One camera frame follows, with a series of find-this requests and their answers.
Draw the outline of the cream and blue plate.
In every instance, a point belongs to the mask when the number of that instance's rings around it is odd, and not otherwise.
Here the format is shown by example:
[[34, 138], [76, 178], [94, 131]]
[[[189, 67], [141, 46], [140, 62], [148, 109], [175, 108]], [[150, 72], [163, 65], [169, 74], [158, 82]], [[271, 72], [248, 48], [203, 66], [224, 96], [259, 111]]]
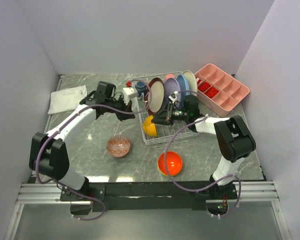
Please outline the cream and blue plate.
[[191, 94], [197, 96], [198, 84], [195, 75], [190, 70], [185, 70], [182, 75], [187, 79]]

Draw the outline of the dark blue ceramic mug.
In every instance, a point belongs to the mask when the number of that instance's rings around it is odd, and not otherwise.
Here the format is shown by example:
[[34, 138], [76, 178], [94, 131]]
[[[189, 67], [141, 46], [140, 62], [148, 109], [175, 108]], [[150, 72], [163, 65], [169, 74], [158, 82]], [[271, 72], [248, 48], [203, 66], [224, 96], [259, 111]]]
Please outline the dark blue ceramic mug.
[[142, 81], [138, 81], [136, 84], [135, 84], [135, 88], [137, 90], [137, 93], [138, 93], [138, 97], [140, 98], [141, 96], [144, 96], [146, 94], [146, 85], [144, 82]]

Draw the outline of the pink plastic cup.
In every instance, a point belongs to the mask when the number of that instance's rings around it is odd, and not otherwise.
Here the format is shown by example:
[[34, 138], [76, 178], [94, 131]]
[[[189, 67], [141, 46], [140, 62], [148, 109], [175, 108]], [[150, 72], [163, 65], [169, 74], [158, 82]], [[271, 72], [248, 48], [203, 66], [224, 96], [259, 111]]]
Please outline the pink plastic cup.
[[172, 73], [169, 73], [169, 74], [166, 74], [166, 75], [165, 75], [165, 80], [168, 80], [168, 79], [170, 79], [170, 78], [175, 78], [175, 75], [172, 74]]

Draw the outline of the lavender plate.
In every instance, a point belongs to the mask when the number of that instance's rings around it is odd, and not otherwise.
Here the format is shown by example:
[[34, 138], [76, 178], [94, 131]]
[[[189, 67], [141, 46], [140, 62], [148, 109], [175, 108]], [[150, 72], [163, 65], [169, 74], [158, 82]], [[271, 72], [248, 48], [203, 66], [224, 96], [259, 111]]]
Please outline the lavender plate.
[[171, 77], [168, 78], [165, 83], [164, 83], [164, 100], [163, 100], [163, 104], [162, 104], [162, 109], [164, 110], [169, 102], [169, 96], [171, 94], [173, 94], [174, 92], [179, 92], [181, 91], [181, 87], [179, 82]]

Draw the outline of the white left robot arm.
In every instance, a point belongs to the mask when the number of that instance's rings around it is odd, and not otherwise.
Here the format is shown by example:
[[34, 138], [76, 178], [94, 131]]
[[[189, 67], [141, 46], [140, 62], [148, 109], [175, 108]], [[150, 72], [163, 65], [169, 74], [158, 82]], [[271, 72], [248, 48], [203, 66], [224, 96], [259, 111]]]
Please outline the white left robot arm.
[[31, 140], [29, 167], [37, 181], [44, 184], [40, 176], [46, 176], [72, 189], [78, 201], [86, 200], [90, 195], [89, 180], [71, 169], [67, 144], [105, 113], [115, 114], [119, 121], [134, 119], [132, 99], [137, 96], [138, 91], [131, 85], [116, 94], [114, 84], [100, 81], [96, 90], [87, 94], [58, 126], [47, 133], [36, 133]]

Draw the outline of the dark red rimmed plate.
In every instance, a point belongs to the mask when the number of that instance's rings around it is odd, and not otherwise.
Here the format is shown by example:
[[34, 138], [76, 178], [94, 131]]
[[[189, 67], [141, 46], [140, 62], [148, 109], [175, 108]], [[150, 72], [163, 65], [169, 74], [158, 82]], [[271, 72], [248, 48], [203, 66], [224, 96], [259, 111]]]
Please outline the dark red rimmed plate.
[[150, 81], [148, 85], [151, 90], [151, 103], [147, 109], [147, 112], [150, 115], [154, 115], [161, 109], [164, 101], [164, 83], [159, 77], [155, 77]]

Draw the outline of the orange-yellow bowl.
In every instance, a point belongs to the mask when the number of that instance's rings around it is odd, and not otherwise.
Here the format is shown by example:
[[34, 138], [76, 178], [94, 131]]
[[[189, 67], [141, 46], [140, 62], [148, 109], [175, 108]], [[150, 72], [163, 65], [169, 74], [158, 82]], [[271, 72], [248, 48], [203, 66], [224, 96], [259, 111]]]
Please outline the orange-yellow bowl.
[[154, 118], [153, 115], [146, 117], [142, 124], [142, 128], [144, 133], [147, 134], [148, 136], [157, 137], [158, 133], [155, 124], [152, 122], [153, 118]]

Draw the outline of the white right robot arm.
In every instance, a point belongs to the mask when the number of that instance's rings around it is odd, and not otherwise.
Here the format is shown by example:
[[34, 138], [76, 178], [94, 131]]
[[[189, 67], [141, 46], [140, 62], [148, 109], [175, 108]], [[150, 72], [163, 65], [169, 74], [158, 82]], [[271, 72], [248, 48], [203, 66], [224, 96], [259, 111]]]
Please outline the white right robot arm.
[[199, 103], [194, 95], [187, 95], [183, 101], [183, 108], [177, 108], [170, 100], [166, 109], [158, 112], [151, 120], [157, 125], [172, 126], [175, 121], [184, 121], [188, 128], [195, 133], [207, 133], [217, 138], [221, 159], [217, 169], [210, 177], [208, 186], [190, 189], [181, 186], [172, 177], [170, 171], [167, 175], [172, 183], [186, 192], [202, 192], [209, 189], [210, 196], [221, 199], [227, 192], [227, 187], [233, 180], [238, 180], [236, 172], [241, 163], [256, 150], [256, 142], [245, 121], [240, 115], [218, 118], [203, 115]]

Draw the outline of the white wire dish rack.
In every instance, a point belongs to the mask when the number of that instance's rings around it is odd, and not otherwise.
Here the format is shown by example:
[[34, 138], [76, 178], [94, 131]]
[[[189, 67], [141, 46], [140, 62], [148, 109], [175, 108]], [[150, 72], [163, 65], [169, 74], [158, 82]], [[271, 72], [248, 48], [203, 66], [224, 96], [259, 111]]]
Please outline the white wire dish rack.
[[[150, 83], [150, 81], [154, 78], [160, 78], [162, 81], [165, 80], [166, 75], [172, 74], [174, 77], [177, 77], [178, 75], [181, 75], [181, 71], [175, 71], [175, 72], [169, 72], [169, 73], [160, 73], [160, 74], [153, 74], [153, 75], [144, 75], [144, 76], [135, 76], [131, 79], [132, 86], [134, 87], [137, 82], [144, 81], [147, 84]], [[146, 145], [154, 145], [154, 144], [161, 144], [161, 143], [167, 143], [171, 140], [171, 138], [175, 135], [175, 133], [182, 129], [186, 124], [183, 121], [175, 121], [174, 125], [155, 125], [156, 130], [156, 136], [150, 136], [146, 134], [143, 128], [143, 123], [145, 122], [146, 118], [149, 117], [150, 114], [147, 111], [140, 112], [138, 114], [138, 118], [140, 121], [140, 128], [141, 128], [141, 134], [143, 141]], [[189, 138], [197, 137], [198, 133], [193, 132], [189, 130], [188, 128], [183, 129], [176, 137], [176, 140], [184, 140]]]

